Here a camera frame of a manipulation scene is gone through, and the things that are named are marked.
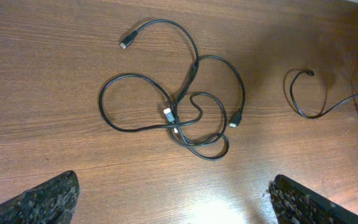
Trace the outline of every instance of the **cable plug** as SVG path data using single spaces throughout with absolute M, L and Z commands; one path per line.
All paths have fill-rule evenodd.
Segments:
M 121 43 L 119 44 L 122 49 L 127 48 L 135 39 L 135 37 L 137 36 L 137 30 L 135 30 L 134 32 L 132 32 L 131 34 L 129 34 L 128 36 L 126 36 Z
M 173 124 L 175 122 L 175 117 L 173 116 L 172 112 L 171 112 L 171 109 L 170 108 L 167 108 L 164 110 L 164 114 L 165 116 L 167 117 L 167 120 L 170 124 Z M 178 129 L 177 128 L 173 128 L 173 132 L 174 133 L 177 133 L 178 132 Z
M 241 111 L 241 110 L 235 112 L 234 115 L 233 115 L 233 117 L 231 117 L 229 126 L 232 127 L 232 128 L 235 128 L 235 127 L 237 127 L 238 125 L 240 125 L 241 115 L 242 115 L 242 111 Z

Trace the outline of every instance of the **black cable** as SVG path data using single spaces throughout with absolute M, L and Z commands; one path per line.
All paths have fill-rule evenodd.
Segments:
M 200 61 L 207 59 L 207 58 L 220 60 L 220 61 L 224 62 L 226 65 L 228 65 L 229 68 L 234 72 L 234 74 L 236 75 L 237 79 L 239 80 L 239 83 L 241 86 L 241 91 L 242 91 L 241 106 L 234 113 L 234 115 L 231 119 L 231 123 L 230 123 L 230 126 L 235 128 L 241 122 L 242 112 L 244 110 L 244 105 L 245 105 L 245 101 L 246 101 L 246 90 L 244 88 L 244 84 L 241 80 L 241 77 L 240 77 L 239 73 L 237 72 L 237 70 L 234 68 L 234 66 L 222 57 L 215 56 L 215 55 L 204 55 L 204 56 L 200 57 L 198 55 L 197 46 L 196 46 L 194 40 L 191 38 L 190 34 L 181 25 L 177 24 L 176 22 L 169 21 L 169 20 L 157 19 L 157 20 L 150 21 L 150 22 L 143 24 L 137 30 L 135 30 L 133 33 L 131 33 L 127 37 L 125 37 L 122 40 L 122 42 L 120 43 L 120 46 L 123 49 L 125 49 L 131 43 L 133 43 L 135 37 L 142 29 L 146 28 L 147 26 L 149 26 L 151 24 L 158 23 L 158 22 L 166 22 L 166 23 L 177 26 L 179 29 L 181 29 L 187 35 L 187 37 L 190 39 L 191 44 L 193 45 L 195 55 L 196 55 L 196 60 L 195 60 L 194 64 L 191 66 L 191 69 L 189 71 L 189 77 L 186 81 L 185 87 L 178 94 L 177 98 L 175 100 L 172 100 L 170 98 L 170 96 L 168 95 L 168 93 L 159 84 L 157 84 L 155 81 L 153 81 L 150 78 L 147 78 L 144 75 L 135 74 L 135 73 L 128 73 L 125 75 L 120 75 L 116 78 L 113 78 L 109 82 L 107 82 L 107 84 L 105 84 L 105 86 L 103 86 L 103 88 L 101 90 L 101 93 L 99 95 L 99 109 L 102 114 L 102 117 L 112 128 L 114 128 L 118 131 L 123 131 L 123 132 L 134 133 L 134 132 L 147 131 L 147 130 L 156 129 L 156 128 L 168 128 L 171 138 L 180 146 L 188 148 L 191 152 L 193 152 L 194 154 L 196 154 L 198 157 L 200 157 L 202 159 L 206 159 L 209 161 L 218 160 L 218 159 L 222 158 L 223 156 L 225 156 L 229 150 L 229 140 L 224 135 L 224 132 L 225 132 L 226 126 L 227 126 L 227 115 L 226 115 L 226 110 L 224 109 L 223 104 L 218 100 L 218 98 L 216 98 L 215 96 L 213 96 L 210 93 L 205 93 L 205 92 L 193 93 L 190 96 L 190 102 L 199 111 L 199 115 L 197 118 L 192 119 L 191 121 L 185 121 L 185 122 L 180 122 L 180 118 L 178 115 L 178 105 L 180 104 L 181 100 L 185 97 L 190 85 L 193 83 L 194 79 L 196 78 L 196 75 L 198 73 L 198 67 L 200 65 Z M 124 129 L 124 128 L 120 128 L 120 127 L 116 126 L 115 124 L 113 124 L 113 122 L 107 117 L 107 115 L 104 111 L 104 108 L 103 108 L 103 96 L 104 96 L 106 89 L 118 80 L 121 80 L 124 78 L 131 78 L 131 77 L 132 78 L 141 78 L 141 79 L 151 83 L 153 86 L 158 88 L 163 93 L 164 97 L 167 99 L 168 104 L 169 104 L 169 109 L 167 109 L 168 111 L 167 112 L 164 111 L 165 115 L 167 116 L 169 124 L 155 124 L 155 125 L 146 126 L 146 127 L 142 127 L 142 128 L 136 128 L 136 129 Z M 221 112 L 223 114 L 223 118 L 224 118 L 223 127 L 220 132 L 209 134 L 204 139 L 199 140 L 199 141 L 194 141 L 194 140 L 189 139 L 188 137 L 185 136 L 185 134 L 183 133 L 183 131 L 181 129 L 182 126 L 188 126 L 188 125 L 197 123 L 203 116 L 203 110 L 193 101 L 193 98 L 196 96 L 207 96 L 207 97 L 212 98 L 220 107 Z M 210 146 L 210 145 L 216 143 L 221 138 L 224 139 L 225 147 L 224 147 L 223 151 L 216 156 L 211 156 L 211 157 L 204 156 L 204 155 L 200 154 L 198 151 L 196 151 L 196 149 L 195 149 L 195 148 L 201 147 L 201 146 Z
M 291 82 L 291 85 L 290 85 L 290 95 L 291 95 L 291 99 L 292 99 L 292 103 L 296 109 L 296 111 L 298 112 L 298 114 L 304 118 L 308 118 L 308 119 L 317 119 L 317 118 L 320 118 L 326 114 L 328 114 L 331 110 L 343 105 L 344 103 L 348 102 L 350 99 L 354 98 L 354 97 L 357 97 L 358 96 L 358 93 L 354 94 L 354 95 L 351 95 L 345 99 L 343 99 L 342 101 L 340 101 L 339 103 L 335 104 L 334 106 L 330 107 L 330 109 L 326 110 L 325 112 L 323 113 L 319 113 L 317 115 L 313 115 L 313 116 L 308 116 L 308 115 L 305 115 L 304 112 L 302 112 L 301 109 L 299 109 L 299 106 L 298 104 L 296 103 L 296 100 L 295 100 L 295 97 L 293 96 L 293 92 L 292 92 L 292 88 L 293 88 L 293 84 L 295 83 L 296 79 L 301 75 L 301 74 L 307 74 L 309 76 L 314 76 L 314 72 L 312 70 L 302 70 L 300 71 L 298 74 L 295 75 L 295 77 L 293 78 L 292 82 Z

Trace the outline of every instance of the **wood grain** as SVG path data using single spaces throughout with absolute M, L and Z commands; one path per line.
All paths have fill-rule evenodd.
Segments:
M 243 120 L 227 130 L 231 148 L 221 161 L 199 159 L 166 130 L 115 131 L 98 111 L 103 83 L 121 73 L 142 73 L 178 93 L 194 57 L 178 29 L 156 24 L 128 49 L 118 46 L 156 18 L 181 24 L 201 55 L 228 59 L 244 80 Z M 0 0 L 0 203 L 74 170 L 82 193 L 73 223 L 272 223 L 264 190 L 285 174 L 358 214 L 358 99 L 315 121 L 296 115 L 283 78 L 305 67 L 317 76 L 300 77 L 294 91 L 310 113 L 326 94 L 332 105 L 358 91 L 358 5 Z M 241 97 L 231 71 L 207 60 L 190 91 L 216 95 L 229 114 Z M 197 101 L 205 114 L 185 128 L 193 138 L 221 122 L 213 101 Z M 165 122 L 160 93 L 141 80 L 117 83 L 105 104 L 122 127 Z M 180 115 L 197 115 L 188 98 Z

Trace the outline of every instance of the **wooden table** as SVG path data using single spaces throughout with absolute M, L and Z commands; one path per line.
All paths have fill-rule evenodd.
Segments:
M 168 24 L 146 28 L 125 50 L 119 41 L 143 22 L 170 19 L 201 55 L 228 59 L 246 86 L 230 150 L 204 161 L 167 130 L 121 133 L 98 109 L 103 83 L 121 73 L 178 93 L 193 61 L 190 42 Z M 294 87 L 309 113 L 358 91 L 358 5 L 332 1 L 2 1 L 0 0 L 0 203 L 66 170 L 79 178 L 73 223 L 272 223 L 268 182 L 285 174 L 358 214 L 358 99 L 317 120 L 298 116 L 283 94 Z M 190 92 L 216 95 L 232 114 L 235 76 L 201 62 Z M 199 98 L 193 138 L 215 132 L 218 106 Z M 142 80 L 119 82 L 105 105 L 123 128 L 165 123 L 161 94 Z M 198 112 L 188 96 L 182 120 Z M 213 155 L 223 141 L 201 149 Z

